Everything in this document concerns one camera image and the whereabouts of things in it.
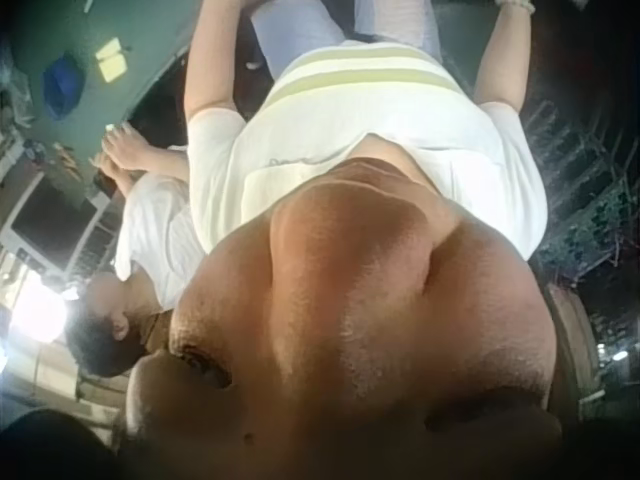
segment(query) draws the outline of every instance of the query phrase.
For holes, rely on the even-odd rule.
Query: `black hair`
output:
[[[127,336],[118,341],[113,338],[111,320],[96,316],[84,299],[69,302],[67,307],[67,346],[87,373],[115,377],[132,369],[147,354],[137,329],[129,328]]]
[[[118,480],[120,461],[76,418],[53,410],[36,410],[0,432],[3,478]]]

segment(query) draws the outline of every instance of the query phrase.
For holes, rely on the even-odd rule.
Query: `shirt sleeve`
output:
[[[491,118],[502,138],[513,236],[518,250],[528,260],[540,245],[547,228],[547,196],[542,178],[520,116],[513,107],[491,102],[480,108]]]
[[[217,207],[233,145],[245,125],[238,112],[210,108],[194,116],[187,128],[191,212],[198,240],[205,252],[210,252],[217,243],[212,233]]]

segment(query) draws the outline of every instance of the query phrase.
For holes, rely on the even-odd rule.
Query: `light blue pants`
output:
[[[299,56],[347,40],[321,0],[271,0],[251,20],[274,79]],[[356,0],[355,31],[441,58],[431,0]]]

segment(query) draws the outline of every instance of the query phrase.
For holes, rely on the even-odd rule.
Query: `white shirt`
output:
[[[153,282],[160,306],[164,311],[171,310],[203,258],[187,185],[145,174],[134,185],[124,208],[115,258],[120,280],[143,268]]]
[[[367,135],[402,146],[445,197],[508,238],[539,245],[547,202],[518,114],[476,106],[434,59],[411,47],[349,44],[311,52],[276,82],[248,124],[208,109],[189,122],[191,206],[212,248]]]

